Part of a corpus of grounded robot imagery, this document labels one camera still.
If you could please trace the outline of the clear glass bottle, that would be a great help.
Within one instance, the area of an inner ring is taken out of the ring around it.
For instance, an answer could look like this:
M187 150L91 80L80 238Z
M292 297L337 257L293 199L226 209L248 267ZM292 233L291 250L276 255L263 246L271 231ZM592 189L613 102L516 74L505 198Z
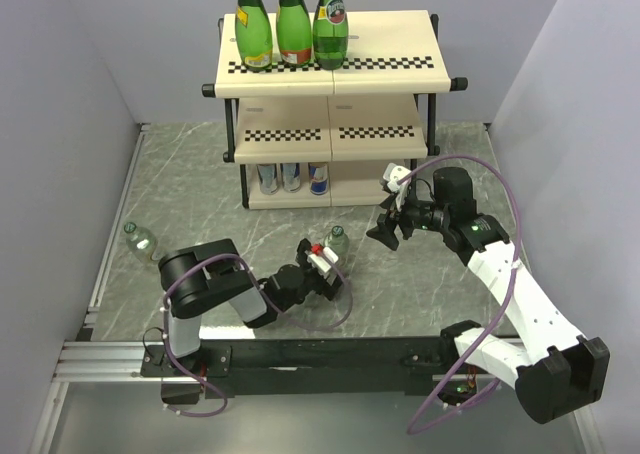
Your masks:
M157 265L166 254L164 246L148 228L128 221L123 225L126 245L131 253L145 265Z
M330 248L338 256L338 265L342 266L347 260L350 240L342 226L336 225L325 235L324 247Z

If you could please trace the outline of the blue energy drink can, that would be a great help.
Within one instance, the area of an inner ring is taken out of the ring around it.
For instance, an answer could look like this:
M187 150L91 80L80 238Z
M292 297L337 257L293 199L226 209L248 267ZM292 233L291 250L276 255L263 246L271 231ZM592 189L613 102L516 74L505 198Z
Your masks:
M326 162L308 164L310 192L314 195L324 195L329 190L329 166Z

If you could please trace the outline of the silver energy drink can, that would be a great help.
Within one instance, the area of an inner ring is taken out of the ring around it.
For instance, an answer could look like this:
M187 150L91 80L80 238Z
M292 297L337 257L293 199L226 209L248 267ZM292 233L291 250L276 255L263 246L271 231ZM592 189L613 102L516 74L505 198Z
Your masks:
M295 193L301 188L301 166L299 163L282 163L280 165L283 189Z

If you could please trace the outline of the clear glass bottle front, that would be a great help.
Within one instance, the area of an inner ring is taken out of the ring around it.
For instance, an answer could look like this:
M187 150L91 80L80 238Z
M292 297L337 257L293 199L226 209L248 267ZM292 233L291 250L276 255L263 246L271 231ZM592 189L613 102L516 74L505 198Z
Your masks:
M148 228L128 221L123 225L126 245L131 253L145 265L157 265L166 254L164 246Z

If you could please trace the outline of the green Perrier bottle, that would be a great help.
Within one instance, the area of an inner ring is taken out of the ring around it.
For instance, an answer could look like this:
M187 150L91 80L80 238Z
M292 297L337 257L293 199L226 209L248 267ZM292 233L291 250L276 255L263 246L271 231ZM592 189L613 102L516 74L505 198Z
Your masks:
M249 71L271 67L272 30L262 0L237 0L235 38L241 62Z

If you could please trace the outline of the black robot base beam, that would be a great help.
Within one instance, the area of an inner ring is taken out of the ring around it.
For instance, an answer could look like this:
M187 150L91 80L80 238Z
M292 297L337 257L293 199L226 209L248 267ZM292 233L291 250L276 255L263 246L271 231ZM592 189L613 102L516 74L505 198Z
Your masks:
M457 355L434 336L203 340L185 367L227 397L328 393L427 395Z

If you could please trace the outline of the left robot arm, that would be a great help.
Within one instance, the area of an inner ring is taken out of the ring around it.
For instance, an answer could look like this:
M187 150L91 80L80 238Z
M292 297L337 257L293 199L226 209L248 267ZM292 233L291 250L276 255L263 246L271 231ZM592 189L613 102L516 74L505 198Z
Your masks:
M337 272L343 258L340 248L303 239L293 264L257 280L229 238L166 254L158 263L164 290L163 337L169 346L164 363L179 376L205 366L202 316L218 306L230 305L245 326L257 329L310 294L334 299L343 285Z

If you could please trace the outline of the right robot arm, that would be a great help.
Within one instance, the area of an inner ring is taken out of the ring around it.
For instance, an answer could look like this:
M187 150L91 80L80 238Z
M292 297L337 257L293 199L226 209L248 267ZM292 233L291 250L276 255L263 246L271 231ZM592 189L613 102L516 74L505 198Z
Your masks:
M408 168L391 163L381 184L384 210L368 237L397 250L417 229L440 234L444 244L500 304L522 344L493 335L491 326L464 321L441 332L439 361L460 373L478 367L513 388L527 415L539 424L597 402L603 393L610 352L588 339L551 302L521 262L501 224L477 209L473 183L461 167L433 174L429 200L415 197Z

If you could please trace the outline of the beige three-tier shelf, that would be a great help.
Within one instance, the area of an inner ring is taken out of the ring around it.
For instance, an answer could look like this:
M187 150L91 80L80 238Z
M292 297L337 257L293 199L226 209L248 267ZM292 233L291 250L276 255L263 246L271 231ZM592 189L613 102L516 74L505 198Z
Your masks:
M348 56L337 70L293 68L275 60L254 73L240 61L233 15L218 22L214 82L202 87L224 102L224 160L240 170L248 209L375 205L389 163L415 167L435 156L436 98L463 91L439 46L439 18L425 10L361 11L349 16ZM308 164L326 162L329 190L310 192ZM283 189L282 163L299 163L301 188ZM260 191L258 164L276 164L279 190Z

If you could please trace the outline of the aluminium frame rail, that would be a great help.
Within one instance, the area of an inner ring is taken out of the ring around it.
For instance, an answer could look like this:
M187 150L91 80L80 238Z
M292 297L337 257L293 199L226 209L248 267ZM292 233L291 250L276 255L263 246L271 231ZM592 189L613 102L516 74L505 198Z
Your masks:
M59 382L162 384L194 384L200 377L192 372L185 376L172 367L159 342L69 342L61 351L53 376Z

